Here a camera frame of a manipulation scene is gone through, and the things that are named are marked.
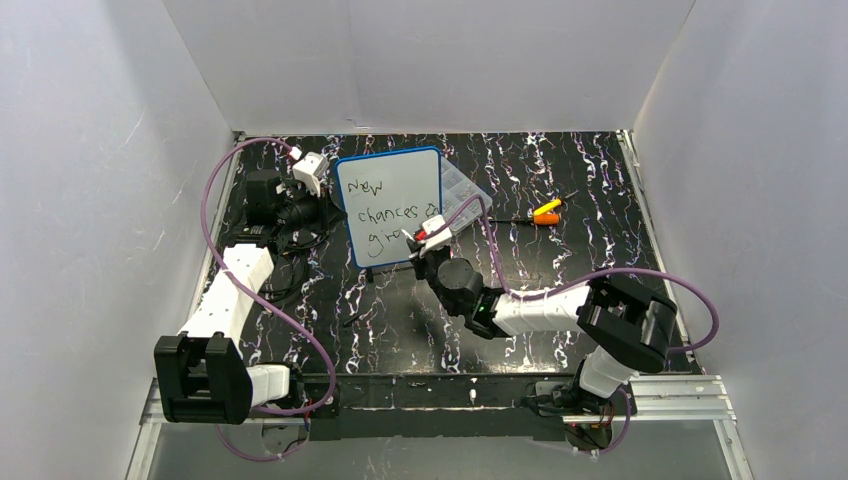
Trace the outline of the blue framed whiteboard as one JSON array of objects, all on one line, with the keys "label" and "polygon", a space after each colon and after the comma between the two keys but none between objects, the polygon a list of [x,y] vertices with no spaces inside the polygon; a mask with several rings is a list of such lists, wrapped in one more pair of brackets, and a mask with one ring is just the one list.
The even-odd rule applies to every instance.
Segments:
[{"label": "blue framed whiteboard", "polygon": [[404,234],[442,212],[442,154],[435,147],[340,159],[333,167],[360,269],[407,260]]}]

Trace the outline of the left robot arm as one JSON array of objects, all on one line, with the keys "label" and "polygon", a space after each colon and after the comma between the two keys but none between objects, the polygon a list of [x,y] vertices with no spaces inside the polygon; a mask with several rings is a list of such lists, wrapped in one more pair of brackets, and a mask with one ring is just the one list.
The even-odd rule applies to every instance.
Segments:
[{"label": "left robot arm", "polygon": [[340,212],[317,174],[286,179],[272,169],[251,172],[245,193],[244,217],[224,238],[228,272],[215,275],[189,320],[154,348],[162,410],[169,422],[238,425],[258,407],[293,405],[290,398],[298,385],[292,365],[245,365],[241,333],[275,261],[293,253],[291,235],[329,227]]}]

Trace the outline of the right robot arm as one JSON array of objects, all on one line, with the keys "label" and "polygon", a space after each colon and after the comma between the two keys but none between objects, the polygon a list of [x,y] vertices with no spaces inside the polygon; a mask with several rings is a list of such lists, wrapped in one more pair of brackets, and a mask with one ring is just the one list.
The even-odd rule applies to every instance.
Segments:
[{"label": "right robot arm", "polygon": [[597,274],[556,293],[529,291],[512,296],[485,285],[470,262],[447,246],[409,244],[409,259],[442,307],[484,339],[532,332],[581,330],[596,348],[581,361],[567,390],[554,397],[561,408],[582,400],[606,400],[640,373],[663,370],[675,331],[677,305],[620,274]]}]

